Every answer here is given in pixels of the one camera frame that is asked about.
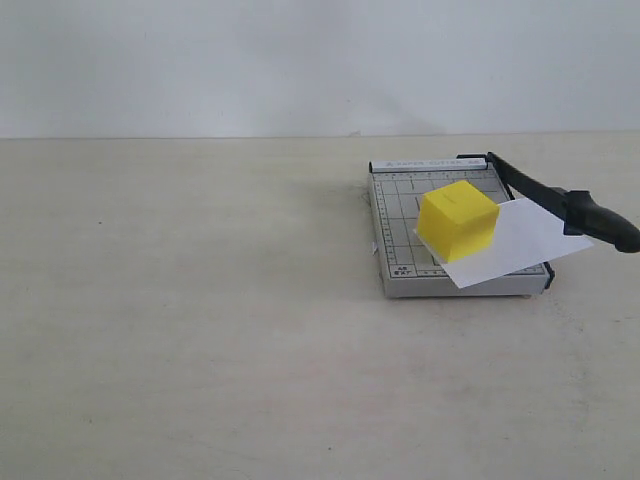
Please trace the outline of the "yellow cube block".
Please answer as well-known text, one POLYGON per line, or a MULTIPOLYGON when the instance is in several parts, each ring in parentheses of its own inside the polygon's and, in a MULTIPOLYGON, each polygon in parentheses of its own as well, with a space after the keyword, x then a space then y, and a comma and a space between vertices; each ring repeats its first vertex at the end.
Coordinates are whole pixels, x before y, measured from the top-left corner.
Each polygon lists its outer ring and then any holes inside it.
POLYGON ((451 263, 488 248, 500 206, 466 180, 426 192, 415 233, 440 263, 451 263))

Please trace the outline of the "white paper sheet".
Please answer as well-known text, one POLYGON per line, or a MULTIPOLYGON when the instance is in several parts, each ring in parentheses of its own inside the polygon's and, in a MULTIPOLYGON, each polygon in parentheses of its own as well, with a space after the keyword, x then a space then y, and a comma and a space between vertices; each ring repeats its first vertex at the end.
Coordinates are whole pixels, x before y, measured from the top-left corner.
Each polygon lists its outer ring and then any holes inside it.
POLYGON ((500 214, 491 245, 451 263, 440 263, 459 288, 514 273, 593 246, 583 236, 565 236, 563 223, 526 199, 499 204, 500 214))

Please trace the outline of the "black cutter blade arm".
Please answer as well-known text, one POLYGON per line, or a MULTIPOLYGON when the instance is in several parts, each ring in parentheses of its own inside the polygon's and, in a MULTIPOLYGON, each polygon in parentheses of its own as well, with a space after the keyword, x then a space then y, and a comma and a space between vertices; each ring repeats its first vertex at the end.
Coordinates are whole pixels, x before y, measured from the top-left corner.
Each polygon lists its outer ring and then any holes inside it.
POLYGON ((547 186, 493 152, 459 154, 456 158, 492 163, 504 183, 559 218, 565 236, 586 235, 613 245, 618 252, 639 252, 639 229, 620 214, 597 204, 588 190, 547 186))

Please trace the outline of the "grey paper cutter base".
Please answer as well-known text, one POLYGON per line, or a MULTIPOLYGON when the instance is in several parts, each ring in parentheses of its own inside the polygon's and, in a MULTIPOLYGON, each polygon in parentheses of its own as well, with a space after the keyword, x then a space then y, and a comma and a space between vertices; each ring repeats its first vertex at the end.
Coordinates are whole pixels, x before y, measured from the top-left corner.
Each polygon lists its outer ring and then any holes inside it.
POLYGON ((497 203, 514 198, 484 154, 369 164, 369 203, 385 296, 402 299, 544 293, 555 278, 547 262, 460 289, 419 241, 414 229, 422 196, 459 180, 469 181, 497 203))

